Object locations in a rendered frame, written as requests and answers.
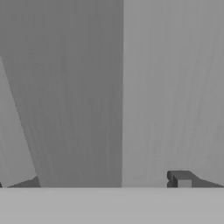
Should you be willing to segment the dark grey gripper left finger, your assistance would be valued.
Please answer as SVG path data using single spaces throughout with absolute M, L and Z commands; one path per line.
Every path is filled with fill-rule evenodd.
M 40 187 L 39 178 L 34 177 L 33 179 L 28 179 L 28 180 L 20 182 L 18 184 L 10 185 L 10 188 L 12 188 L 12 187 L 14 187 L 14 188 L 19 188 L 19 187 L 22 187 L 22 188 L 29 188 L 29 187 L 37 188 L 37 187 Z

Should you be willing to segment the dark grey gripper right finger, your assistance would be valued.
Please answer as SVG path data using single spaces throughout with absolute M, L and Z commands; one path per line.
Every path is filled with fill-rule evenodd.
M 168 171 L 167 172 L 167 187 L 186 187 L 186 188 L 223 188 L 223 185 L 218 185 L 213 182 L 201 179 L 193 174 L 191 171 Z

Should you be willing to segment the grey steel fridge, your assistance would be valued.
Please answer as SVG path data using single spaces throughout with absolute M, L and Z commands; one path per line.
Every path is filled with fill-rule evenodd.
M 0 0 L 0 57 L 43 187 L 224 186 L 224 0 Z

